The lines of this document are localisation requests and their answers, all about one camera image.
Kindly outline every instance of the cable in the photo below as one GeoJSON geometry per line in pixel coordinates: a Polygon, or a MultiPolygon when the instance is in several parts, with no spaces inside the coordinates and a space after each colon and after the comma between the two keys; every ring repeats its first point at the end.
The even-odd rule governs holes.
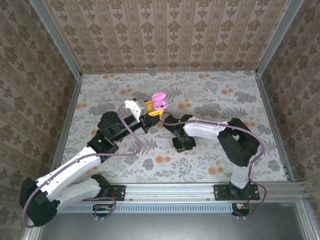
{"type": "Polygon", "coordinates": [[[111,200],[113,201],[113,208],[110,210],[110,212],[105,215],[105,216],[102,216],[102,217],[99,217],[97,216],[97,210],[98,209],[101,209],[101,208],[104,208],[104,207],[107,207],[107,206],[97,206],[95,209],[94,209],[94,212],[93,212],[93,215],[95,216],[95,219],[97,220],[98,218],[100,219],[106,219],[108,217],[110,217],[110,215],[113,213],[113,211],[116,209],[116,206],[117,206],[117,201],[113,198],[113,197],[107,197],[107,196],[103,196],[103,197],[97,197],[97,198],[87,198],[86,200],[88,201],[99,201],[99,200],[111,200]]]}
{"type": "Polygon", "coordinates": [[[251,181],[253,184],[256,184],[257,186],[260,186],[261,188],[263,188],[264,190],[264,194],[263,194],[263,198],[259,204],[259,206],[257,207],[257,209],[250,213],[249,215],[247,216],[243,216],[243,218],[249,218],[251,217],[252,215],[254,215],[260,208],[261,206],[264,204],[266,198],[267,198],[267,189],[265,188],[265,186],[263,186],[262,184],[260,183],[257,183],[255,181],[252,180],[251,178],[251,172],[252,172],[252,167],[253,167],[253,164],[255,161],[257,161],[264,153],[265,153],[265,144],[264,142],[260,139],[260,137],[258,137],[256,134],[254,134],[253,132],[251,131],[248,131],[246,129],[243,129],[241,127],[237,127],[237,126],[230,126],[230,125],[227,125],[227,124],[223,124],[223,123],[219,123],[219,122],[212,122],[212,121],[205,121],[205,120],[188,120],[188,121],[181,121],[181,122],[176,122],[176,123],[165,123],[163,122],[162,120],[160,120],[160,122],[163,124],[163,125],[167,125],[167,126],[176,126],[176,125],[181,125],[181,124],[193,124],[193,123],[200,123],[200,124],[208,124],[208,125],[213,125],[213,126],[220,126],[220,127],[225,127],[225,128],[230,128],[230,129],[235,129],[235,130],[239,130],[239,131],[242,131],[246,134],[249,134],[251,135],[252,137],[254,137],[261,145],[261,152],[251,161],[250,163],[250,166],[249,166],[249,171],[248,171],[248,179],[249,181],[251,181]]]}
{"type": "Polygon", "coordinates": [[[28,206],[31,202],[31,200],[34,198],[34,196],[40,191],[40,189],[42,189],[45,185],[50,184],[50,182],[56,177],[58,176],[60,173],[62,173],[64,170],[66,170],[67,168],[69,168],[70,166],[72,166],[73,164],[78,163],[79,161],[85,159],[85,158],[89,158],[89,157],[93,157],[93,156],[97,156],[97,157],[102,157],[102,156],[117,156],[117,157],[129,157],[129,156],[134,156],[137,155],[142,146],[141,146],[141,142],[138,139],[138,137],[135,135],[135,133],[130,129],[130,127],[127,125],[127,123],[125,122],[122,114],[121,114],[121,109],[125,106],[126,104],[123,103],[119,109],[118,109],[118,116],[120,121],[122,122],[122,124],[124,125],[124,127],[128,130],[128,132],[133,136],[133,138],[135,139],[138,148],[135,152],[133,153],[92,153],[92,154],[88,154],[88,155],[84,155],[82,157],[79,157],[78,159],[72,161],[70,164],[64,166],[63,168],[61,168],[59,171],[57,171],[55,174],[53,174],[51,177],[49,177],[49,179],[47,181],[45,181],[43,184],[41,184],[39,187],[36,188],[36,190],[33,191],[33,193],[31,193],[31,195],[29,196],[29,198],[27,199],[27,201],[25,202],[25,205],[23,207],[23,211],[22,211],[22,223],[23,225],[28,228],[28,229],[32,229],[35,227],[35,225],[29,225],[27,224],[26,221],[26,215],[27,215],[27,209],[28,206]]]}

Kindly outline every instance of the floral tablecloth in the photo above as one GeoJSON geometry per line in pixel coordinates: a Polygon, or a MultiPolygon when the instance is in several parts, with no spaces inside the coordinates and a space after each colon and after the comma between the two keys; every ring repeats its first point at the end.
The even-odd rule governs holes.
{"type": "MultiPolygon", "coordinates": [[[[125,100],[150,100],[154,93],[164,91],[169,102],[167,111],[175,117],[191,114],[212,121],[241,119],[266,146],[264,156],[254,164],[252,179],[287,180],[252,71],[88,74],[82,76],[82,81],[62,163],[86,146],[95,135],[103,113],[117,111],[125,100]]],[[[196,138],[197,146],[193,150],[177,153],[172,144],[173,135],[161,124],[151,128],[148,134],[141,129],[136,134],[142,144],[140,154],[111,157],[79,181],[95,173],[111,183],[230,180],[232,164],[218,141],[196,138]]],[[[132,153],[137,147],[132,136],[118,145],[118,153],[132,153]]]]}

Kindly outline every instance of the pink object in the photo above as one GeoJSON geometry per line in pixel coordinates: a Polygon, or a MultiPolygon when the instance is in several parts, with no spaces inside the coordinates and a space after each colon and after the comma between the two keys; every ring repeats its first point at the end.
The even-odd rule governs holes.
{"type": "Polygon", "coordinates": [[[165,100],[166,96],[167,94],[161,91],[151,97],[153,108],[155,110],[166,109],[169,106],[168,102],[165,100]]]}

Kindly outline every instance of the purple cable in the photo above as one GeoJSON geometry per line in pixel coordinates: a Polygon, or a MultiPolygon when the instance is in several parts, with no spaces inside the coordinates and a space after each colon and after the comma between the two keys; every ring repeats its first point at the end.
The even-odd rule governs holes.
{"type": "Polygon", "coordinates": [[[243,216],[243,218],[249,218],[251,217],[252,215],[254,215],[260,208],[261,206],[264,204],[265,200],[266,200],[266,197],[267,197],[267,189],[265,188],[265,186],[263,186],[262,184],[260,183],[257,183],[255,181],[253,181],[251,179],[251,172],[252,172],[252,166],[253,166],[253,163],[258,160],[264,153],[265,153],[265,144],[264,142],[260,139],[260,137],[258,137],[256,134],[254,134],[253,132],[251,131],[248,131],[246,129],[243,129],[241,127],[237,127],[237,126],[230,126],[230,125],[227,125],[227,124],[223,124],[223,123],[218,123],[218,122],[211,122],[211,121],[205,121],[205,120],[189,120],[189,121],[181,121],[181,122],[176,122],[176,123],[165,123],[163,122],[162,120],[160,120],[160,122],[163,124],[163,125],[167,125],[167,126],[175,126],[175,125],[181,125],[181,124],[196,124],[196,123],[200,123],[200,124],[208,124],[208,125],[213,125],[213,126],[221,126],[221,127],[225,127],[225,128],[230,128],[230,129],[235,129],[235,130],[239,130],[239,131],[242,131],[246,134],[249,134],[251,135],[252,137],[254,137],[261,145],[261,152],[251,161],[250,163],[250,166],[249,166],[249,171],[248,171],[248,179],[249,181],[251,181],[253,184],[256,184],[257,186],[260,186],[261,188],[263,188],[264,190],[264,194],[263,194],[263,198],[259,204],[259,206],[257,207],[257,209],[250,213],[249,215],[247,216],[243,216]]]}
{"type": "Polygon", "coordinates": [[[110,210],[110,212],[103,216],[103,217],[99,217],[97,216],[97,210],[98,209],[101,209],[103,207],[106,207],[106,206],[97,206],[95,209],[94,209],[94,212],[93,212],[93,215],[96,217],[96,218],[100,218],[100,219],[105,219],[105,218],[108,218],[110,217],[110,215],[113,213],[113,211],[116,209],[116,206],[117,206],[117,201],[113,198],[113,197],[107,197],[107,196],[103,196],[103,197],[97,197],[97,198],[87,198],[86,200],[88,201],[99,201],[99,200],[111,200],[113,201],[113,208],[110,210]]]}
{"type": "Polygon", "coordinates": [[[41,184],[36,190],[34,190],[33,193],[31,193],[31,195],[29,196],[28,200],[26,201],[23,211],[22,211],[22,223],[23,225],[27,228],[27,229],[32,229],[35,227],[35,225],[28,225],[27,221],[26,221],[26,215],[27,215],[27,208],[31,202],[31,199],[37,194],[37,192],[39,192],[40,189],[42,189],[45,185],[48,185],[56,176],[58,176],[60,173],[62,173],[64,170],[66,170],[67,168],[69,168],[70,166],[72,166],[73,164],[78,163],[80,160],[83,160],[85,158],[89,158],[89,157],[93,157],[93,156],[97,156],[97,157],[102,157],[102,156],[116,156],[116,157],[129,157],[129,156],[134,156],[137,155],[142,146],[141,146],[141,142],[138,139],[138,137],[135,135],[135,133],[130,129],[130,127],[127,125],[127,123],[125,122],[122,114],[121,114],[121,109],[125,106],[126,104],[123,103],[119,109],[118,109],[118,116],[120,121],[122,122],[122,124],[124,125],[124,127],[128,130],[128,132],[133,136],[133,138],[135,139],[137,145],[138,145],[138,149],[133,152],[133,153],[92,153],[92,154],[88,154],[88,155],[84,155],[82,157],[79,157],[78,159],[72,161],[70,164],[64,166],[63,168],[61,168],[59,171],[57,171],[54,175],[52,175],[47,181],[45,181],[43,184],[41,184]]]}

